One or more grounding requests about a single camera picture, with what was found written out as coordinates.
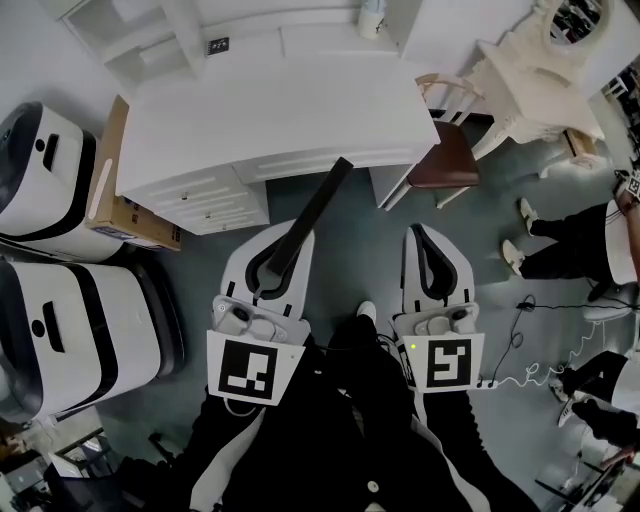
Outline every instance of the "person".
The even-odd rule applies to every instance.
[[[598,286],[593,300],[615,282],[637,282],[640,275],[640,210],[627,191],[615,200],[588,208],[563,220],[546,221],[522,198],[518,208],[531,236],[555,244],[525,256],[510,240],[502,242],[502,256],[525,279],[575,279],[586,276]]]
[[[574,415],[583,420],[597,439],[605,439],[623,450],[640,447],[640,366],[625,356],[602,352],[577,370],[566,368],[549,384],[556,398],[565,402],[558,426]],[[579,399],[588,394],[610,403],[618,411],[607,411],[593,399]]]
[[[277,407],[208,395],[146,510],[538,511],[484,450],[466,393],[425,398],[417,421],[375,315],[363,303],[326,348],[310,337]]]

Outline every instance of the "gray floor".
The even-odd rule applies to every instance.
[[[499,257],[502,238],[510,237],[525,252],[549,243],[529,238],[514,203],[525,195],[546,218],[575,213],[610,197],[610,174],[553,173],[546,180],[535,176],[548,158],[543,142],[518,146],[508,142],[482,159],[482,185],[442,211],[434,195],[413,190],[389,213],[375,208],[366,171],[354,171],[339,190],[316,228],[305,317],[318,343],[326,343],[334,327],[364,299],[378,307],[378,329],[390,332],[387,319],[400,311],[401,243],[406,228],[425,223],[455,243],[471,262],[476,279],[476,300],[481,312],[478,328],[486,333],[482,371],[489,376],[509,341],[514,305],[528,293],[538,304],[581,304],[589,290],[582,281],[525,282],[513,276]],[[323,176],[269,182],[272,223],[294,218],[316,190]],[[186,443],[190,426],[204,399],[206,385],[206,331],[210,308],[228,256],[259,232],[245,229],[208,237],[186,234],[183,251],[162,254],[159,260],[172,279],[183,317],[189,350],[187,368],[179,375],[156,382],[100,405],[112,445],[136,457],[154,458],[146,436],[158,430],[178,444]],[[606,325],[608,346],[628,348],[630,317]],[[498,377],[525,378],[525,368],[539,362],[566,360],[580,347],[580,337],[592,332],[580,310],[537,310],[523,314],[519,328],[522,348],[508,355]],[[578,363],[602,350],[602,327],[585,342]],[[498,467],[529,493],[540,506],[549,495],[534,483],[552,474],[564,481],[574,470],[583,438],[577,422],[559,430],[559,405],[545,387],[525,389],[507,383],[495,391],[471,393],[474,411],[487,450]]]

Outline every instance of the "white sneaker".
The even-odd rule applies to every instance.
[[[560,416],[558,416],[558,426],[560,428],[564,427],[564,424],[569,420],[569,418],[574,416],[572,407],[573,407],[573,404],[575,403],[576,403],[576,400],[574,398],[571,398],[565,404],[564,408],[562,409],[562,412],[560,413]]]
[[[527,226],[529,236],[533,236],[531,234],[531,226],[535,221],[538,220],[538,212],[531,208],[529,201],[527,201],[524,197],[518,200],[518,209],[520,210],[520,215],[522,215],[524,223]]]
[[[509,240],[502,242],[502,257],[516,274],[522,275],[520,267],[524,263],[524,253],[518,250]]]
[[[560,379],[551,379],[551,381],[549,381],[549,389],[559,402],[567,403],[569,401],[569,395],[564,392],[562,381]]]
[[[375,324],[376,323],[376,305],[370,300],[366,300],[358,306],[358,312],[356,313],[356,315],[357,316],[366,315],[369,318],[371,318],[371,320],[373,320],[373,323]]]

